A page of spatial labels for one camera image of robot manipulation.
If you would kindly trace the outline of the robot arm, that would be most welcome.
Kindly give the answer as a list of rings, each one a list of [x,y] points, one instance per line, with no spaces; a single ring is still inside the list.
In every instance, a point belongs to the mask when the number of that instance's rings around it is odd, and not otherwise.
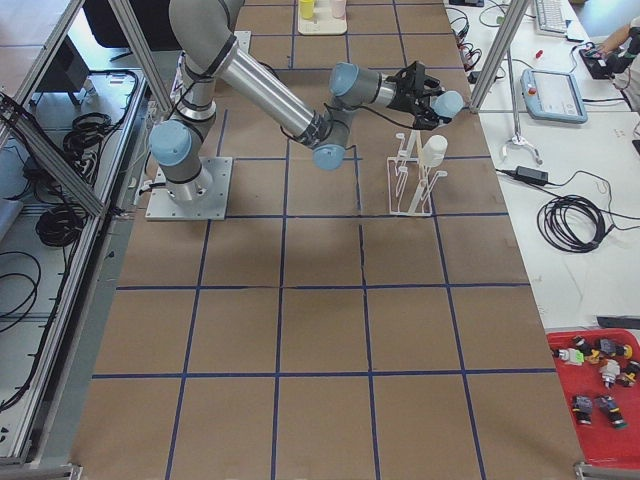
[[[215,88],[222,81],[312,152],[314,164],[338,168],[345,157],[354,114],[377,105],[412,116],[415,130],[444,126],[461,111],[456,91],[446,91],[419,61],[392,75],[340,62],[329,80],[330,100],[318,112],[266,66],[243,51],[235,34],[241,1],[172,1],[171,30],[183,53],[183,86],[167,120],[155,126],[150,147],[165,176],[168,197],[182,204],[210,194],[212,173],[199,157],[216,119]]]

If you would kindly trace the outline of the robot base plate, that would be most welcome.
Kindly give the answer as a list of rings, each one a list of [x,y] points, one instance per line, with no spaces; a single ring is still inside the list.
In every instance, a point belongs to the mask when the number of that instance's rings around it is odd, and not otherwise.
[[[161,167],[150,193],[146,218],[150,221],[224,220],[232,178],[232,157],[201,157],[201,172],[184,184],[168,182]]]

